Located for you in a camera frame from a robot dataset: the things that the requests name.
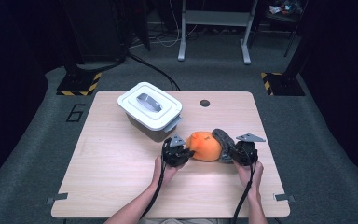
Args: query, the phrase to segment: black stand base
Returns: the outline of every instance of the black stand base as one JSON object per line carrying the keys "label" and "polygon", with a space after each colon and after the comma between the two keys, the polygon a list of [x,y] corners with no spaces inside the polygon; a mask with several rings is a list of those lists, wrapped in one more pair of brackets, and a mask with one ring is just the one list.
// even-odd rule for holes
{"label": "black stand base", "polygon": [[67,73],[57,88],[57,95],[91,95],[100,77],[100,71],[77,69],[76,74]]}
{"label": "black stand base", "polygon": [[267,94],[272,96],[305,96],[298,81],[288,79],[281,73],[262,73]]}

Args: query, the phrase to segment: gray carpet floor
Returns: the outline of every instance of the gray carpet floor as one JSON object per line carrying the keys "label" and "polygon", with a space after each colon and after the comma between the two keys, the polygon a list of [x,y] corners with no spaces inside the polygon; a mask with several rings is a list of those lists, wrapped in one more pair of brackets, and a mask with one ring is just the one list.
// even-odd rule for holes
{"label": "gray carpet floor", "polygon": [[[255,97],[284,190],[295,195],[291,214],[282,223],[358,223],[358,168],[329,132],[307,86],[306,96],[268,96],[260,74],[284,72],[298,44],[283,58],[288,39],[260,34],[244,65],[240,36],[199,35],[189,40],[186,60],[177,61],[179,42],[151,51],[130,52],[165,71],[182,91],[249,91]],[[88,64],[97,67],[99,64]],[[46,198],[60,187],[76,141],[87,118],[91,96],[59,96],[63,68],[46,74],[48,91],[26,133],[0,170],[0,223],[62,223],[51,216]],[[158,72],[127,58],[105,71],[96,91],[127,91],[141,81],[169,91]],[[65,122],[75,104],[84,113],[79,122]],[[68,219],[67,223],[103,223],[104,219]],[[273,218],[270,223],[278,223]]]}

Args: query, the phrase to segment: gray plush toy part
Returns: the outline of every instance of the gray plush toy part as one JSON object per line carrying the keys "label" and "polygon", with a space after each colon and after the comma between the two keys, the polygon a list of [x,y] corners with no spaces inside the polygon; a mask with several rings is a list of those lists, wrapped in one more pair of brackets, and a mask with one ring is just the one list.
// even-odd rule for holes
{"label": "gray plush toy part", "polygon": [[222,162],[232,162],[232,158],[229,152],[235,148],[234,140],[221,129],[214,129],[212,131],[212,136],[219,142],[220,146],[222,147],[222,153],[220,154],[219,160]]}

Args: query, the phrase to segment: left forearm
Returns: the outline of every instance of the left forearm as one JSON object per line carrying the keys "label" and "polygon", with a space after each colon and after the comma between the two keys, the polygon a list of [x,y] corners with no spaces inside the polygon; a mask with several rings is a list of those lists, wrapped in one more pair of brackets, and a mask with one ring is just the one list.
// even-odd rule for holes
{"label": "left forearm", "polygon": [[130,203],[118,210],[114,215],[106,220],[105,224],[120,223],[131,224],[138,223],[142,213],[146,207],[150,204],[153,195],[156,192],[156,186],[148,186],[138,197],[132,200]]}

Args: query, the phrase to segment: white lid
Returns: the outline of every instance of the white lid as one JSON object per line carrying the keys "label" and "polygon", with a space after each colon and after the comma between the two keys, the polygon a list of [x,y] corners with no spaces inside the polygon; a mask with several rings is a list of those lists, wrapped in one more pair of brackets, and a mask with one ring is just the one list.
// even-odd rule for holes
{"label": "white lid", "polygon": [[163,129],[182,111],[182,104],[179,101],[147,82],[138,83],[120,95],[117,102],[127,114],[152,131]]}

